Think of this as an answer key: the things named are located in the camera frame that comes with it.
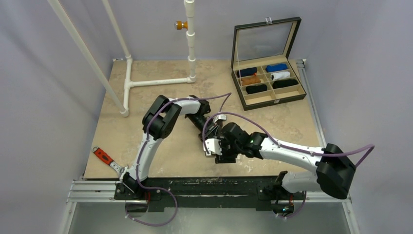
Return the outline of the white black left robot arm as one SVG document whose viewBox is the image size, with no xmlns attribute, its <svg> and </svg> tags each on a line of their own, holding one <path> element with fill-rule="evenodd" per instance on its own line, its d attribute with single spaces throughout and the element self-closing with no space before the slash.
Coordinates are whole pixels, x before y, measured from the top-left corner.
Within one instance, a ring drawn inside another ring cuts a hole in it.
<svg viewBox="0 0 413 234">
<path fill-rule="evenodd" d="M 150 165 L 156 151 L 164 139 L 172 132 L 179 116 L 185 116 L 201 131 L 201 142 L 209 143 L 209 139 L 218 135 L 218 130 L 227 116 L 219 113 L 210 119 L 205 114 L 210 113 L 210 98 L 188 96 L 185 98 L 167 98 L 160 95 L 144 115 L 143 137 L 138 149 L 136 160 L 120 175 L 126 193 L 132 199 L 140 199 L 145 194 L 144 181 L 149 177 Z"/>
</svg>

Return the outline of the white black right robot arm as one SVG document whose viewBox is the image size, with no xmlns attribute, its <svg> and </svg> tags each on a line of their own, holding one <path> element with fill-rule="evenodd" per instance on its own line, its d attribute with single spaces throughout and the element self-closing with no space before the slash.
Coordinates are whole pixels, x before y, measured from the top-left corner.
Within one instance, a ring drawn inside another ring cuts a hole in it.
<svg viewBox="0 0 413 234">
<path fill-rule="evenodd" d="M 334 144 L 324 148 L 301 146 L 267 133 L 249 134 L 234 122 L 226 124 L 217 136 L 206 139 L 204 152 L 215 156 L 216 163 L 233 163 L 238 155 L 244 155 L 303 168 L 299 173 L 287 172 L 274 184 L 274 194 L 279 198 L 300 191 L 322 191 L 346 199 L 356 172 L 355 164 Z"/>
</svg>

